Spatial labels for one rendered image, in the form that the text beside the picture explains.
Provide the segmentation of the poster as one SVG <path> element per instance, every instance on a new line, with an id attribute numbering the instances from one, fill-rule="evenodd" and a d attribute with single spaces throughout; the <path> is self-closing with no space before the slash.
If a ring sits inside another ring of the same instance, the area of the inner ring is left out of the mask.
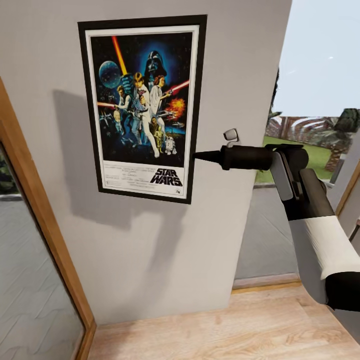
<path id="1" fill-rule="evenodd" d="M 77 23 L 99 192 L 191 205 L 207 19 Z"/>

